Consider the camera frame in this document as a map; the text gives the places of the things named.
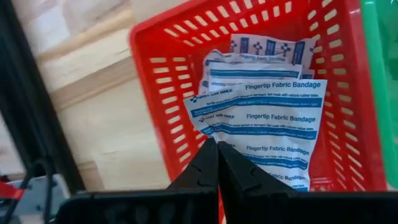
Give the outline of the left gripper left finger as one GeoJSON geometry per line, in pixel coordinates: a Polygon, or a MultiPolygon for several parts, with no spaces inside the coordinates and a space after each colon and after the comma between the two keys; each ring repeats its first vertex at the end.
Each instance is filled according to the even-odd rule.
{"type": "Polygon", "coordinates": [[[58,223],[217,223],[218,146],[207,139],[165,189],[88,192],[63,203],[58,223]]]}

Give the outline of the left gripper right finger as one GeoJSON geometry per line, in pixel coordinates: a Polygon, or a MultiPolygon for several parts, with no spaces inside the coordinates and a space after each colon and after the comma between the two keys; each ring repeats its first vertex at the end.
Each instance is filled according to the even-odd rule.
{"type": "Polygon", "coordinates": [[[299,192],[225,142],[219,183],[228,223],[397,224],[395,192],[299,192]]]}

